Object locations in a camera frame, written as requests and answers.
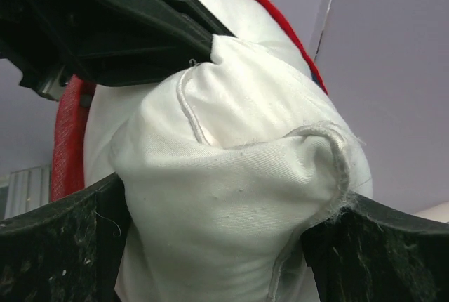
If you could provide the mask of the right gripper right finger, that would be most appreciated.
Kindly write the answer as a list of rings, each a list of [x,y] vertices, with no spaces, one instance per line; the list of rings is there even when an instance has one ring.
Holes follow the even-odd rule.
[[[447,301],[448,224],[359,195],[301,236],[321,301]]]

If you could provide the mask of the red printed pillowcase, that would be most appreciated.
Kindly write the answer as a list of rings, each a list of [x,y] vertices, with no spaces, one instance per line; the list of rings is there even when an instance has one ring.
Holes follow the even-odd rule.
[[[312,80],[327,93],[318,68],[310,58],[290,23],[270,0],[254,0],[274,18],[302,54]],[[96,85],[72,77],[58,105],[55,119],[50,201],[62,199],[84,188],[83,140],[90,109],[81,104],[83,96],[93,96]]]

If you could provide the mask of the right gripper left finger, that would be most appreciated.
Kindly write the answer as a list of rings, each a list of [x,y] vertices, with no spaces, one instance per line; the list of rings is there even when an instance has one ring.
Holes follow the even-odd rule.
[[[130,214],[115,174],[1,222],[2,301],[117,301]]]

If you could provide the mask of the white pillow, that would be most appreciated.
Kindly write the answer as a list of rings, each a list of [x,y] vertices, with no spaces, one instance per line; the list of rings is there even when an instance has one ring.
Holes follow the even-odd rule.
[[[373,194],[362,147],[256,0],[199,0],[229,30],[159,84],[98,86],[86,185],[123,180],[122,301],[317,301],[302,232]]]

